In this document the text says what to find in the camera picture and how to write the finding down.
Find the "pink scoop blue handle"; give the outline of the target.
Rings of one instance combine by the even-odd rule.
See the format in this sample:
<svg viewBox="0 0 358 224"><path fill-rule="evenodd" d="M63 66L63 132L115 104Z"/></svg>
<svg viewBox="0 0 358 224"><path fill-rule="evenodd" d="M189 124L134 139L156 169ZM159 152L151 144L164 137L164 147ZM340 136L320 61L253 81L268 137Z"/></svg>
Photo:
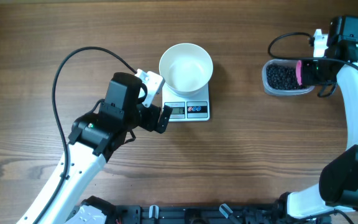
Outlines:
<svg viewBox="0 0 358 224"><path fill-rule="evenodd" d="M295 68L295 71L296 71L296 81L297 81L297 83L299 84L299 86L302 85L301 69L302 69L302 61L299 60L299 61L297 61L297 63L296 63L296 68Z"/></svg>

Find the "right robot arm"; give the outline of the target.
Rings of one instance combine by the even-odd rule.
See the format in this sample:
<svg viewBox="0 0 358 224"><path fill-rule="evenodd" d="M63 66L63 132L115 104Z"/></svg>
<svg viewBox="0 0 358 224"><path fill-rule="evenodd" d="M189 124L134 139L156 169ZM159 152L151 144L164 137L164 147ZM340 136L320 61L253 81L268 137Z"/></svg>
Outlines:
<svg viewBox="0 0 358 224"><path fill-rule="evenodd" d="M287 195L285 213L299 222L358 211L358 17L337 16L326 35L316 31L311 58L299 58L301 85L341 89L347 122L346 150L321 172L319 182Z"/></svg>

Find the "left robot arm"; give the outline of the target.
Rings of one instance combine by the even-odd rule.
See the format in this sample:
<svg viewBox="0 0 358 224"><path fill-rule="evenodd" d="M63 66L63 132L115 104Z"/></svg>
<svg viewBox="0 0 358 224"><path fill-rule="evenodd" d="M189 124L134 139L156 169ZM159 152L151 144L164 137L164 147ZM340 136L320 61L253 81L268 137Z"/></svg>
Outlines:
<svg viewBox="0 0 358 224"><path fill-rule="evenodd" d="M113 152L135 140L136 127L163 133L171 108L152 104L165 80L154 72L118 72L105 98L75 120L58 165L19 223L65 223Z"/></svg>

